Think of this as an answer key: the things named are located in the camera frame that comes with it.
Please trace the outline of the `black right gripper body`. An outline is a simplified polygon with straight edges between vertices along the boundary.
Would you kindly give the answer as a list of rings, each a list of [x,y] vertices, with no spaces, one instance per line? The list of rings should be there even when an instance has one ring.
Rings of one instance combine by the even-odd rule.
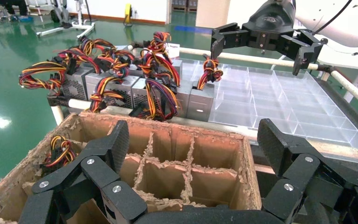
[[[280,37],[294,33],[295,7],[289,0],[268,0],[242,29],[248,31],[247,46],[263,50],[278,50]]]

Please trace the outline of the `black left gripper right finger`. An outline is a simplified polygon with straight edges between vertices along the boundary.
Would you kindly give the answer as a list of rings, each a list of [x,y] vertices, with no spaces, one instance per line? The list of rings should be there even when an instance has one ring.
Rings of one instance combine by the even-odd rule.
[[[358,172],[329,160],[306,139],[261,119],[257,142],[279,178],[262,209],[285,224],[312,200],[330,208],[341,224],[358,224]]]

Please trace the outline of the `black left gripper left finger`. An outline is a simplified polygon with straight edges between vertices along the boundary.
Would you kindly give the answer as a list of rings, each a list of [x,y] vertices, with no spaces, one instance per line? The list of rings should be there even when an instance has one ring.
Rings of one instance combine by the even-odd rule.
[[[147,204],[119,176],[128,150],[128,124],[119,120],[110,134],[89,141],[73,162],[33,185],[19,223],[65,224],[90,200],[109,223],[135,223],[147,213]]]

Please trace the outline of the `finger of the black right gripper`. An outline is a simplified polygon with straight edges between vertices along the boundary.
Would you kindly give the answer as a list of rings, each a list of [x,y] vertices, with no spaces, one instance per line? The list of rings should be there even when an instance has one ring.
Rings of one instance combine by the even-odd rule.
[[[282,35],[278,38],[276,51],[294,61],[292,74],[307,69],[310,63],[317,60],[323,43],[315,38],[309,30],[297,29],[296,36]]]
[[[249,31],[241,29],[235,22],[214,28],[211,36],[211,59],[217,59],[223,49],[246,46],[248,39]]]

